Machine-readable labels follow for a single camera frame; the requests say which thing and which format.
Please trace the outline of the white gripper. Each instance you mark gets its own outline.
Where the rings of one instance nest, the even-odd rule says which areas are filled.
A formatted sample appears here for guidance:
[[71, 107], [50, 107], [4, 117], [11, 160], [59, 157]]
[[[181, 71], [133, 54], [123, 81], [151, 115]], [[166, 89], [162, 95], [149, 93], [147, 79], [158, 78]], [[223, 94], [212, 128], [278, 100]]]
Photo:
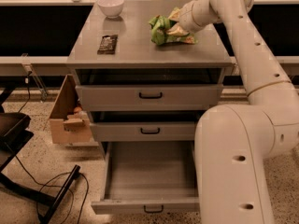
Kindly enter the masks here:
[[166, 31], [168, 35], [173, 36], [195, 34], [209, 24], [221, 22], [221, 19], [210, 5], [210, 0], [192, 0], [181, 9], [175, 7], [168, 19], [178, 22]]

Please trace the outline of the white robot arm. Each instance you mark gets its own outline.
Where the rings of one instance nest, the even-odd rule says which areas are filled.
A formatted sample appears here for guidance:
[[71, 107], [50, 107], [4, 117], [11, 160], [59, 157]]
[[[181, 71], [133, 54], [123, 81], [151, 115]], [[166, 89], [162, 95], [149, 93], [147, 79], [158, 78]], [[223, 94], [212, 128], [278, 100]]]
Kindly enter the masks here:
[[299, 95], [248, 16], [250, 0], [195, 0], [179, 25], [196, 33], [224, 24], [248, 97], [217, 105], [194, 138], [202, 224], [275, 224], [263, 161], [297, 146]]

